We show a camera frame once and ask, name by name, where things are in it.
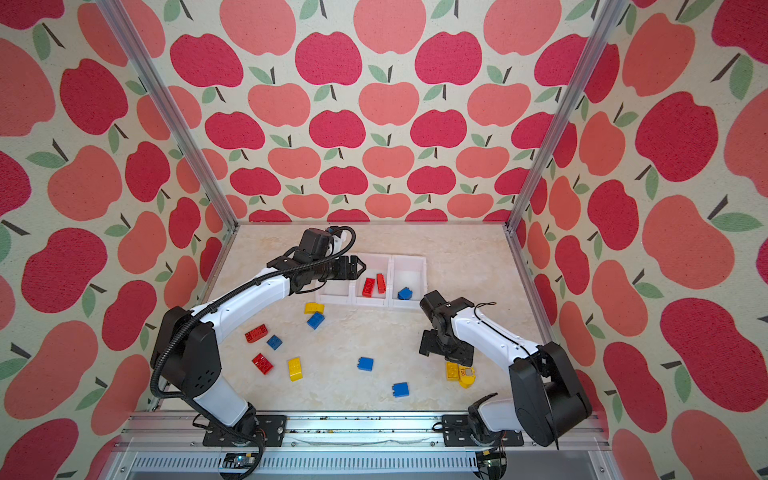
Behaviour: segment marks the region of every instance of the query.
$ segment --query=white tray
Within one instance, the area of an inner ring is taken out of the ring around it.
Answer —
[[[357,280],[329,280],[315,292],[317,303],[335,303],[337,305],[356,305],[388,308],[395,310],[419,310],[419,302],[427,290],[427,259],[410,255],[386,255],[383,253],[350,253],[367,265],[366,271]],[[386,292],[379,293],[374,284],[373,295],[362,296],[362,288],[367,278],[376,279],[376,274],[384,275]],[[410,300],[398,300],[397,293],[408,287],[413,292]]]

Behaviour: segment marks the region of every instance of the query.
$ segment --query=yellow block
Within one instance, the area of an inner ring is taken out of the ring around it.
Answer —
[[[460,366],[458,368],[458,384],[468,389],[475,383],[475,369],[468,366]]]
[[[307,303],[304,306],[304,313],[315,313],[320,312],[321,314],[326,309],[326,306],[322,303]]]
[[[301,360],[299,357],[288,360],[288,375],[290,375],[291,382],[304,378],[304,375],[301,374]]]
[[[458,382],[458,363],[445,363],[445,377],[448,378],[450,382]]]

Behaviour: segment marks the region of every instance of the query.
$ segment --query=lego brick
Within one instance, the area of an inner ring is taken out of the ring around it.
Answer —
[[[315,312],[325,313],[326,306],[322,303],[307,303],[304,306],[304,313],[310,314]]]
[[[373,284],[376,281],[373,278],[366,278],[366,284],[362,286],[362,295],[371,297],[373,295]]]
[[[458,368],[458,384],[463,388],[468,389],[475,383],[475,369],[468,366],[460,366]]]
[[[304,375],[301,373],[301,358],[296,357],[295,359],[288,360],[288,376],[290,376],[290,381],[295,382],[297,380],[301,380],[304,378]]]
[[[384,276],[381,273],[376,274],[376,286],[379,288],[379,293],[386,292],[386,283],[384,282]]]
[[[357,368],[370,372],[373,370],[373,359],[370,359],[367,356],[361,356],[357,361]]]
[[[445,377],[450,382],[458,382],[458,363],[454,363],[454,362],[445,363]]]
[[[250,332],[245,334],[245,339],[248,340],[248,343],[256,342],[258,339],[262,339],[267,335],[266,331],[266,325],[261,324],[255,329],[251,330]]]
[[[269,373],[273,368],[273,365],[270,363],[270,361],[267,360],[266,357],[261,353],[256,355],[256,358],[251,360],[251,362],[253,362],[253,364],[258,367],[258,369],[261,370],[264,375]]]
[[[325,320],[326,317],[324,317],[322,314],[315,312],[309,320],[306,321],[306,324],[311,326],[313,330],[317,330],[317,327]]]
[[[413,296],[413,292],[408,287],[400,290],[397,293],[398,300],[410,300],[412,296]]]
[[[402,396],[408,396],[408,383],[396,383],[392,386],[392,394],[395,396],[395,398],[399,398]]]
[[[283,341],[277,335],[272,335],[272,338],[267,340],[266,344],[271,346],[272,350],[277,350],[277,347],[283,345]]]

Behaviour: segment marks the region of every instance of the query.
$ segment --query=apple pattern wallpaper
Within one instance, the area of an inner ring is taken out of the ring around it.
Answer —
[[[626,480],[768,478],[768,4],[635,0],[608,52],[528,272]]]
[[[191,132],[243,222],[507,220],[604,4],[147,3],[155,65],[201,106]]]
[[[160,18],[124,4],[166,51]],[[96,4],[0,2],[0,24],[0,478],[93,480],[226,232]]]

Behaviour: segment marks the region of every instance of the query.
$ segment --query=blue lego brick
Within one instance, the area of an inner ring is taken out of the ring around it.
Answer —
[[[370,359],[367,356],[361,356],[360,360],[357,361],[357,368],[370,372],[373,370],[373,359]]]
[[[408,396],[408,383],[396,383],[392,386],[392,394],[395,396],[395,398],[399,398],[401,396]]]
[[[266,341],[266,344],[272,347],[272,350],[277,350],[277,347],[283,345],[283,341],[277,338],[277,335],[272,335],[272,338]]]
[[[413,292],[408,287],[400,290],[397,293],[398,300],[410,300],[412,296],[413,296]]]
[[[309,320],[306,321],[306,324],[311,326],[313,330],[317,330],[317,327],[325,320],[326,317],[322,315],[320,312],[315,312],[314,315],[310,317]]]

